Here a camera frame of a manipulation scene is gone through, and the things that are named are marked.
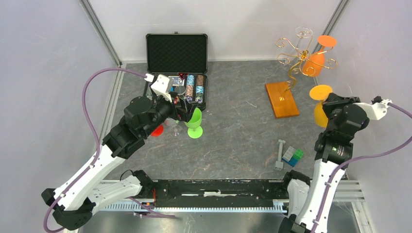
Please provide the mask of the red plastic wine glass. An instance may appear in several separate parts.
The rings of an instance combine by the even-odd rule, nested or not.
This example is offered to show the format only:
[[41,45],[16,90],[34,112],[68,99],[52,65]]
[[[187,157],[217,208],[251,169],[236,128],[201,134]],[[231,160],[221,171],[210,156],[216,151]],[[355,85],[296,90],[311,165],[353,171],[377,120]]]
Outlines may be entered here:
[[161,124],[151,133],[151,136],[158,137],[162,135],[163,132],[164,132],[164,126]]

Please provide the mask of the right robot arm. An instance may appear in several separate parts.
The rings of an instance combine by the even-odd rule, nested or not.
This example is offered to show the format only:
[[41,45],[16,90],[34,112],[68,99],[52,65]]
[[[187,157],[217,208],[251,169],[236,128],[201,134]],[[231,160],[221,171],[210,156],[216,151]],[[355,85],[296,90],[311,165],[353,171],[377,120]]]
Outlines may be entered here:
[[355,133],[370,119],[358,97],[330,93],[322,102],[327,117],[325,130],[315,143],[313,178],[292,170],[281,184],[281,193],[289,198],[288,215],[282,219],[280,233],[326,233],[330,208],[338,184],[352,158]]

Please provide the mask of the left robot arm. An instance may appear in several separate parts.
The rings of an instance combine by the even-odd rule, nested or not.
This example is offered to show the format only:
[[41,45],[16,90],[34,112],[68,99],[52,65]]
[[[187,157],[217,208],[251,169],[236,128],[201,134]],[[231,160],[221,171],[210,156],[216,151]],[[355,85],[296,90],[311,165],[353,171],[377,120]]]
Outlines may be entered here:
[[112,185],[95,187],[114,168],[125,162],[166,119],[188,122],[197,103],[179,100],[179,105],[163,96],[155,101],[136,97],[124,109],[124,116],[115,125],[94,155],[59,188],[45,189],[41,197],[49,206],[46,215],[52,215],[63,229],[76,230],[85,225],[104,207],[121,199],[139,195],[146,198],[153,191],[152,181],[142,171]]

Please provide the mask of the yellow plastic wine glass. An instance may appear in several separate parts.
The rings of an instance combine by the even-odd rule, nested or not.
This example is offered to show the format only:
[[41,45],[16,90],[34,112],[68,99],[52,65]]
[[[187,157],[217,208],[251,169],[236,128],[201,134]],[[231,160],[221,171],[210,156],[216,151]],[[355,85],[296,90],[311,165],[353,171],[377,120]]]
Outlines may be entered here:
[[322,128],[325,128],[328,123],[328,117],[325,115],[322,107],[323,102],[328,98],[329,94],[333,92],[333,89],[329,85],[317,85],[313,87],[310,92],[309,96],[313,99],[318,101],[315,105],[313,115],[315,123]]

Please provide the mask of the green plastic wine glass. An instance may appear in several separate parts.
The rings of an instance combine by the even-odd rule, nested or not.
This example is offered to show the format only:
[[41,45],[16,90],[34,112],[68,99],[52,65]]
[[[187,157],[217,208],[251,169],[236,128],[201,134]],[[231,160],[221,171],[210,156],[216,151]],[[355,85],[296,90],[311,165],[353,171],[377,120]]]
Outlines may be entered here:
[[201,127],[201,123],[202,123],[202,111],[199,108],[196,108],[189,122],[184,122],[184,124],[188,128],[187,134],[190,138],[196,139],[202,136],[203,129]]

